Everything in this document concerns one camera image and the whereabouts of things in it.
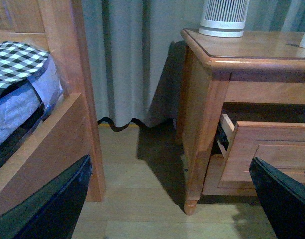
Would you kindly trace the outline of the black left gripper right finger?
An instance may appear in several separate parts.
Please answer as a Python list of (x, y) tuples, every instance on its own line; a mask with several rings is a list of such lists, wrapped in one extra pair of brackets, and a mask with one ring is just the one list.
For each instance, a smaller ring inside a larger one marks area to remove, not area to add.
[(260, 204), (279, 239), (305, 239), (305, 185), (259, 157), (249, 173)]

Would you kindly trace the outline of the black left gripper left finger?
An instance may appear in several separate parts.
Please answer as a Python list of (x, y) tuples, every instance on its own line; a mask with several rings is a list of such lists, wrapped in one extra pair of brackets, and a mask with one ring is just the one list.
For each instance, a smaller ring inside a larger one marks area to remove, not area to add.
[(0, 239), (70, 239), (86, 199), (89, 155), (0, 216)]

